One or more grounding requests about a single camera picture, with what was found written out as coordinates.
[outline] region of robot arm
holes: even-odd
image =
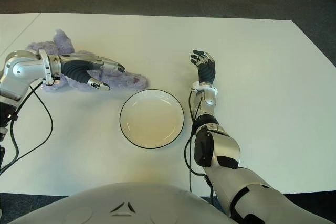
[[[3,140],[8,122],[15,116],[29,85],[42,78],[46,85],[52,85],[62,73],[78,82],[86,83],[101,90],[110,87],[91,77],[87,70],[114,69],[124,72],[125,68],[108,58],[68,54],[47,55],[44,50],[37,54],[30,51],[14,51],[5,60],[4,69],[0,72],[0,141]]]
[[[293,204],[252,170],[239,167],[239,145],[220,126],[214,113],[218,93],[213,86],[215,62],[206,52],[194,53],[191,62],[199,75],[192,88],[194,159],[204,168],[227,215],[246,224],[331,223]]]

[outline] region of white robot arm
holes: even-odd
[[[5,66],[0,71],[0,142],[7,133],[9,121],[16,120],[18,108],[28,90],[29,85],[43,79],[46,85],[52,85],[62,73],[78,82],[86,83],[101,90],[110,87],[90,76],[87,70],[114,69],[124,72],[125,68],[108,58],[82,55],[47,55],[44,50],[14,51],[5,59]],[[0,166],[5,149],[0,146]]]
[[[225,212],[237,223],[331,223],[289,201],[252,170],[239,167],[240,149],[216,120],[215,62],[194,50],[191,62],[199,81],[193,84],[194,159],[204,167]]]

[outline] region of robot finger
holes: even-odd
[[[103,61],[103,65],[100,67],[101,69],[114,69],[122,73],[125,72],[125,67],[122,64],[114,60],[111,60],[108,58],[102,58],[102,61]]]

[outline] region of stuffed animal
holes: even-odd
[[[36,53],[39,49],[44,49],[49,55],[64,55],[71,54],[75,52],[71,40],[61,29],[56,30],[53,41],[30,43],[26,50],[33,51]],[[95,55],[88,51],[78,51],[81,54]],[[145,76],[141,74],[124,72],[121,73],[117,70],[101,69],[101,70],[89,70],[88,73],[101,82],[105,82],[113,89],[137,89],[142,90],[148,86],[148,80]],[[56,91],[59,88],[69,85],[72,88],[79,90],[94,89],[86,85],[85,83],[80,83],[63,74],[60,74],[60,80],[55,82],[54,85],[47,86],[43,85],[43,89],[46,91]]]

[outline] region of robotic hand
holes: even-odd
[[[290,202],[252,170],[239,167],[240,149],[216,120],[215,62],[207,52],[193,51],[194,159],[204,168],[224,211],[237,223],[331,223]]]
[[[199,82],[212,84],[216,76],[214,59],[207,52],[193,50],[193,53],[196,55],[190,55],[190,61],[197,66]]]
[[[113,69],[124,72],[123,65],[104,57],[67,54],[47,55],[44,50],[37,54],[30,51],[14,51],[5,60],[0,72],[0,141],[7,132],[7,124],[16,108],[21,104],[29,85],[42,78],[46,85],[52,85],[62,73],[78,82],[94,88],[109,90],[110,87],[90,76],[93,69]]]

